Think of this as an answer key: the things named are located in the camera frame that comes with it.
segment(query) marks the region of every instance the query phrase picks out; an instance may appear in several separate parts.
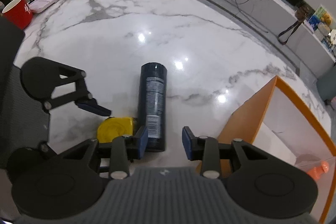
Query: cylindrical bottle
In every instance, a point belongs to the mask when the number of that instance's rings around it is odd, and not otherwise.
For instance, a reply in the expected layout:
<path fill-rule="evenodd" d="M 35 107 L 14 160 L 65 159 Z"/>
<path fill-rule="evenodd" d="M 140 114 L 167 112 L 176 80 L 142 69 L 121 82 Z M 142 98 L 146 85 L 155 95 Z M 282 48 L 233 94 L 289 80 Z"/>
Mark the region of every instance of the cylindrical bottle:
<path fill-rule="evenodd" d="M 166 149 L 165 107 L 167 69 L 159 63 L 147 63 L 141 67 L 138 126 L 147 126 L 147 152 Z"/>

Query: marble table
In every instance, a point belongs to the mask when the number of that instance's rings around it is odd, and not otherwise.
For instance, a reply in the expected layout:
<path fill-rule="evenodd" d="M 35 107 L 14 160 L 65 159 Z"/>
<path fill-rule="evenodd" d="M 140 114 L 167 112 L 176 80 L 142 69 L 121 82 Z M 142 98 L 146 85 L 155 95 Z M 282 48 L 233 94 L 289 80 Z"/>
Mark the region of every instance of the marble table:
<path fill-rule="evenodd" d="M 330 134 L 330 117 L 301 79 L 263 43 L 197 0 L 60 0 L 25 32 L 17 66 L 41 56 L 85 70 L 88 90 L 116 117 L 136 117 L 143 64 L 167 68 L 167 149 L 139 165 L 195 166 L 185 156 L 182 127 L 218 136 L 232 112 L 275 75 Z M 73 89 L 66 85 L 55 95 Z M 95 136 L 102 120 L 73 103 L 52 110 L 50 144 L 61 152 Z"/>

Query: red mug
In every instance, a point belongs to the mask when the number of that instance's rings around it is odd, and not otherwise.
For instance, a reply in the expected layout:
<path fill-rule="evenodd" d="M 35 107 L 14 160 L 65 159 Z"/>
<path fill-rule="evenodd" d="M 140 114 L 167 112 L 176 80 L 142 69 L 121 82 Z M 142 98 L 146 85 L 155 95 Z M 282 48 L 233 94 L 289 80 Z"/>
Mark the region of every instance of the red mug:
<path fill-rule="evenodd" d="M 3 15 L 21 30 L 26 28 L 33 18 L 26 0 L 12 0 L 3 10 Z"/>

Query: power cord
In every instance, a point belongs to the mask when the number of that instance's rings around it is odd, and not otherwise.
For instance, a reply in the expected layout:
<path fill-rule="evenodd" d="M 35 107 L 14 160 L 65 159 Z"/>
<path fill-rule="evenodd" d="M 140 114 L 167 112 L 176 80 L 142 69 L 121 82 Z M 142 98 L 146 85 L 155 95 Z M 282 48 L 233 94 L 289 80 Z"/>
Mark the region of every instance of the power cord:
<path fill-rule="evenodd" d="M 231 1 L 236 3 L 236 7 L 238 8 L 238 11 L 239 11 L 242 15 L 244 15 L 245 18 L 246 18 L 246 19 L 247 19 L 253 26 L 255 26 L 257 29 L 259 29 L 260 31 L 262 31 L 262 32 L 264 32 L 264 33 L 269 33 L 268 30 L 265 30 L 265 29 L 261 28 L 260 26 L 256 25 L 256 24 L 252 21 L 253 17 L 249 16 L 248 14 L 246 14 L 243 10 L 241 10 L 241 9 L 239 8 L 239 5 L 245 4 L 245 3 L 247 3 L 249 0 L 246 0 L 246 1 L 242 2 L 242 3 L 238 3 L 237 0 L 231 0 Z"/>

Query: metal screw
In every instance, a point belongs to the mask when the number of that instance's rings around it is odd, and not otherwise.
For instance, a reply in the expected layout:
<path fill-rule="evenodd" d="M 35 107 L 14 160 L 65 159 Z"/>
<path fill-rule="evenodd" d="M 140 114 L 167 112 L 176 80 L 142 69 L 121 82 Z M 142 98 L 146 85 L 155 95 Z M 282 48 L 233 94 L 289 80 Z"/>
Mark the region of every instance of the metal screw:
<path fill-rule="evenodd" d="M 45 107 L 45 109 L 50 110 L 51 109 L 51 104 L 48 101 L 44 102 L 44 107 Z"/>
<path fill-rule="evenodd" d="M 41 151 L 44 153 L 47 153 L 49 151 L 48 146 L 45 144 L 42 144 L 40 147 Z"/>
<path fill-rule="evenodd" d="M 124 171 L 114 171 L 111 173 L 110 176 L 113 179 L 124 179 L 127 177 L 127 173 Z"/>
<path fill-rule="evenodd" d="M 207 179 L 217 179 L 219 177 L 219 172 L 215 170 L 208 170 L 203 173 L 203 176 Z"/>

